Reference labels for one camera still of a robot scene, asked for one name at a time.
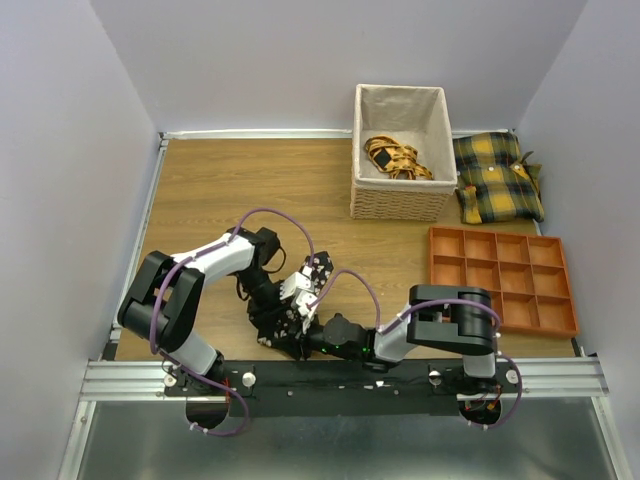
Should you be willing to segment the black floral tie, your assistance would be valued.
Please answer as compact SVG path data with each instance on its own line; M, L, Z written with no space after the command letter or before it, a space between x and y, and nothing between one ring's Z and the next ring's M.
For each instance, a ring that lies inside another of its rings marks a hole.
M257 329L257 342L284 352L294 360L311 355L308 334L318 326L316 306L312 306L328 282L334 266L327 251L314 255L311 265L306 263L276 288L276 304L259 308L250 314Z

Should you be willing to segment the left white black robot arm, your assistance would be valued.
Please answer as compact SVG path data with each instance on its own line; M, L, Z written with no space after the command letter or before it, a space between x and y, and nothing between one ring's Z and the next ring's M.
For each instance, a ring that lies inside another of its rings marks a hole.
M277 234L265 227L225 233L203 248L169 256L148 254L122 301L118 324L189 369L187 382L201 395L214 393L226 379L224 355L194 330L204 288L226 276L236 278L237 294L248 300L249 321L258 339L295 360L310 348L302 319L290 300L281 297L265 265L281 249Z

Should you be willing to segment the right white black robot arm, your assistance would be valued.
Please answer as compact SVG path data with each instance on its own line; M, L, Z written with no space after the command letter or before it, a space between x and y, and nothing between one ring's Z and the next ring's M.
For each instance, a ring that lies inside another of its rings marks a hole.
M462 357L448 380L440 370L428 373L434 387L451 387L465 395L496 390L496 334L500 315L491 293L483 288L415 285L405 307L389 323L365 328L334 315L324 325L311 324L300 334L301 356L313 352L358 362L364 369L386 373L418 346Z

